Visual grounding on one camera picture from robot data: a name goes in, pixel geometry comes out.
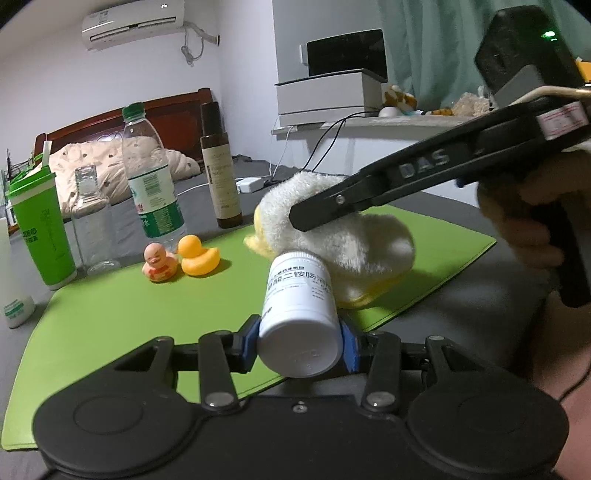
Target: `white plush toy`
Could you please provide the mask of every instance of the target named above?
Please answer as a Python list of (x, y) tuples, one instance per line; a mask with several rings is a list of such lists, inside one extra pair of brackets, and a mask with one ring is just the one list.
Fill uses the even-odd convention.
[(412, 269), (414, 243), (407, 227), (392, 215), (352, 213), (310, 232), (291, 226), (292, 205), (343, 179), (300, 172), (279, 184), (256, 207), (255, 234), (245, 243), (269, 259), (289, 250), (317, 255), (329, 269), (337, 306), (360, 308)]

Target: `small white container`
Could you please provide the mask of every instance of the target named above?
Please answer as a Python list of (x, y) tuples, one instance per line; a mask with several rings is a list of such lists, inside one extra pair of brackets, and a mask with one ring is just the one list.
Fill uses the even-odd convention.
[(258, 355), (283, 377), (313, 377), (343, 353), (343, 336), (326, 266), (307, 252), (277, 257), (269, 271)]
[(35, 303), (30, 295), (20, 289), (14, 278), (10, 256), (8, 222), (6, 218), (0, 218), (0, 316), (4, 317), (9, 328), (16, 328), (33, 314)]

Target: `curtain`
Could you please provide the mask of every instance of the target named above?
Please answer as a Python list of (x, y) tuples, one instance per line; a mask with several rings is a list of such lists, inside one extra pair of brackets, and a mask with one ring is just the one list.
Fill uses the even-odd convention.
[(495, 12), (538, 5), (575, 57), (591, 60), (591, 24), (564, 0), (378, 0), (388, 80), (422, 110), (451, 106), (483, 80), (474, 56)]

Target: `power adapter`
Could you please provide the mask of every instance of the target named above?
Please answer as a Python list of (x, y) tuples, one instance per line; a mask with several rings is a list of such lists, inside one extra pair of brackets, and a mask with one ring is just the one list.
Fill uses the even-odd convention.
[(247, 177), (236, 182), (240, 193), (252, 193), (261, 190), (265, 186), (265, 180), (261, 177)]

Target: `empty glass bottle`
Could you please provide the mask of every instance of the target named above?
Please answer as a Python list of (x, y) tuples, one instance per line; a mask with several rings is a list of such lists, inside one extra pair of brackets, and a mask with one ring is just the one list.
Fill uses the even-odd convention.
[(72, 223), (86, 273), (94, 275), (119, 268), (111, 204), (98, 186), (96, 166), (79, 167), (75, 175), (78, 197)]

